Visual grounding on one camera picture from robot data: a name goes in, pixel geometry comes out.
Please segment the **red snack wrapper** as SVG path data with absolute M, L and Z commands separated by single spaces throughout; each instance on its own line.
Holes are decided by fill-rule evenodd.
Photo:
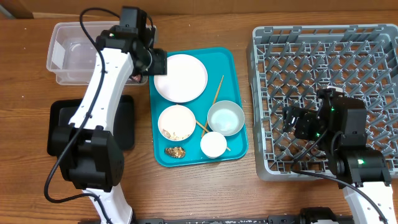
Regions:
M 140 83 L 142 80 L 141 75 L 131 75 L 129 78 L 135 83 Z

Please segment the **small white cup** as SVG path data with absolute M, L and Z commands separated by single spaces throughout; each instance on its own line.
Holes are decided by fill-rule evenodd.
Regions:
M 210 159 L 216 159 L 225 152 L 227 141 L 222 134 L 218 132 L 209 132 L 202 137 L 200 148 L 205 156 Z

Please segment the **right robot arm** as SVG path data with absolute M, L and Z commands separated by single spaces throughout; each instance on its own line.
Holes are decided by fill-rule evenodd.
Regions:
M 297 139 L 313 141 L 326 154 L 332 175 L 297 170 L 338 183 L 354 223 L 396 223 L 392 177 L 385 157 L 366 145 L 366 105 L 345 96 L 341 88 L 329 86 L 317 91 L 318 110 L 286 106 L 283 130 Z

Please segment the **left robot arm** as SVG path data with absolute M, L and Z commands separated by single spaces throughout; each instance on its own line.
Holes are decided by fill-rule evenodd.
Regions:
M 57 202 L 49 195 L 49 185 L 60 170 L 66 181 L 81 190 L 60 202 L 88 197 L 101 223 L 135 223 L 121 187 L 124 155 L 114 137 L 114 120 L 131 76 L 167 73 L 166 51 L 153 47 L 155 33 L 154 26 L 113 26 L 91 41 L 96 60 L 85 95 L 68 124 L 51 134 L 49 150 L 57 161 L 45 181 L 48 201 Z

